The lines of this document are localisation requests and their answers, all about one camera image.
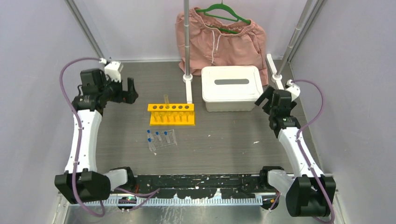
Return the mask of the clear glass test tube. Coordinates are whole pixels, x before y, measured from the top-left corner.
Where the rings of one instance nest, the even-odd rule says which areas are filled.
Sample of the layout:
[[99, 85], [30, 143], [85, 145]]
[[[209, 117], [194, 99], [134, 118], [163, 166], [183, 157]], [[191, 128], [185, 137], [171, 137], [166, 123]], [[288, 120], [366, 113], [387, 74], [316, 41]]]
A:
[[170, 102], [169, 102], [169, 97], [168, 97], [168, 95], [167, 95], [167, 94], [164, 94], [163, 98], [164, 98], [164, 103], [165, 103], [166, 105], [169, 105]]

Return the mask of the white tray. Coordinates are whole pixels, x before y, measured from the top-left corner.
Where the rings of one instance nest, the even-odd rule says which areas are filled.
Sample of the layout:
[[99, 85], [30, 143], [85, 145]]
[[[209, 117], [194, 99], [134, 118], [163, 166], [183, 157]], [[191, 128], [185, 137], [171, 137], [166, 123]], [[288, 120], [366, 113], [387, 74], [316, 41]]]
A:
[[207, 103], [251, 102], [263, 94], [255, 66], [207, 66], [201, 70], [202, 98]]

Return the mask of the blue capped tube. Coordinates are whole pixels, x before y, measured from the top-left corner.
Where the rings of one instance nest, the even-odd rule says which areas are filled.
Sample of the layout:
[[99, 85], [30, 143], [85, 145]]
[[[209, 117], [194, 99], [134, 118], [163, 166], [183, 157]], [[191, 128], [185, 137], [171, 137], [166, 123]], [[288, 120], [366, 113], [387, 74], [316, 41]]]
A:
[[157, 136], [158, 140], [159, 140], [160, 142], [162, 142], [162, 138], [161, 138], [159, 132], [156, 132], [156, 136]]
[[148, 138], [148, 145], [149, 145], [149, 149], [151, 152], [156, 151], [156, 147], [155, 147], [154, 143], [152, 142], [151, 138]]
[[151, 131], [147, 130], [147, 133], [148, 133], [148, 137], [151, 139], [151, 141], [153, 141], [154, 140], [154, 136], [152, 135]]
[[164, 135], [165, 135], [165, 139], [166, 139], [167, 143], [170, 144], [170, 136], [169, 136], [168, 132], [164, 131]]

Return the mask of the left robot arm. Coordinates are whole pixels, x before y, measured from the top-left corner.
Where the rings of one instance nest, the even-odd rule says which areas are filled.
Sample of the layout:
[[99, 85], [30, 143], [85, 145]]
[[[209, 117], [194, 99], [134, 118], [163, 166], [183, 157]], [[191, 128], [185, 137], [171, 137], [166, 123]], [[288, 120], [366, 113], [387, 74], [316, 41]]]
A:
[[78, 95], [72, 100], [74, 132], [69, 160], [64, 173], [54, 184], [71, 203], [106, 200], [117, 187], [126, 193], [136, 187], [130, 167], [114, 168], [105, 174], [97, 170], [96, 149], [99, 126], [108, 102], [133, 104], [138, 98], [134, 79], [113, 81], [101, 69], [83, 70]]

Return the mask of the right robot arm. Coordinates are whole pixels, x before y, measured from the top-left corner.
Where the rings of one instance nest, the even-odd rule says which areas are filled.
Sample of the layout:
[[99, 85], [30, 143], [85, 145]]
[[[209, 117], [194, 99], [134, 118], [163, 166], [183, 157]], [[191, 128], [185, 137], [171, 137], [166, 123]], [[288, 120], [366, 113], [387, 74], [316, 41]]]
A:
[[279, 168], [265, 168], [265, 175], [259, 179], [261, 189], [270, 192], [275, 188], [284, 195], [286, 208], [292, 217], [331, 215], [336, 182], [314, 162], [305, 144], [302, 126], [291, 115], [296, 106], [292, 94], [268, 86], [255, 104], [259, 106], [264, 100], [267, 103], [262, 109], [269, 115], [269, 127], [285, 149], [294, 176], [288, 176]]

